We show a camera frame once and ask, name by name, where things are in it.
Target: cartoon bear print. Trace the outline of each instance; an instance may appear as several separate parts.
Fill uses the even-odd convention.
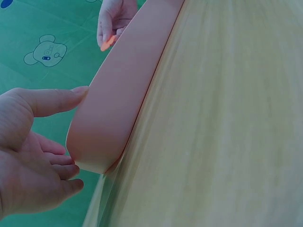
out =
[[[40,62],[46,67],[52,67],[62,60],[66,51],[66,45],[55,43],[55,36],[43,35],[40,37],[40,44],[35,50],[25,55],[24,62],[27,65],[34,65]]]

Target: skin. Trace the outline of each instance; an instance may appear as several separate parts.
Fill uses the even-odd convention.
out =
[[[136,0],[103,0],[97,27],[99,47],[112,35],[116,35],[115,41],[117,41],[137,11]]]
[[[54,209],[82,190],[65,148],[31,128],[35,117],[75,108],[87,90],[16,88],[0,96],[0,219]]]

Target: light wooden surface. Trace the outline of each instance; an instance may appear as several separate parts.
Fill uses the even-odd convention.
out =
[[[303,1],[184,4],[100,226],[303,226]]]

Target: green mat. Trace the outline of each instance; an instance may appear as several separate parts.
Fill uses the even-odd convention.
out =
[[[102,53],[96,42],[101,1],[0,2],[0,93],[14,87],[70,89],[89,85],[108,54]],[[64,145],[73,113],[37,119],[33,129]],[[83,191],[59,208],[12,215],[0,222],[0,227],[80,227],[99,175],[81,171],[79,177],[85,183]]]

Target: bear ear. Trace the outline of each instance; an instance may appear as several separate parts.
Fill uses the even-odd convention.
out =
[[[28,53],[27,55],[24,56],[24,62],[27,65],[34,65],[38,61],[34,58],[34,52]]]
[[[55,41],[55,36],[53,35],[43,35],[40,37],[40,43],[45,42],[45,41],[50,41],[54,42]]]

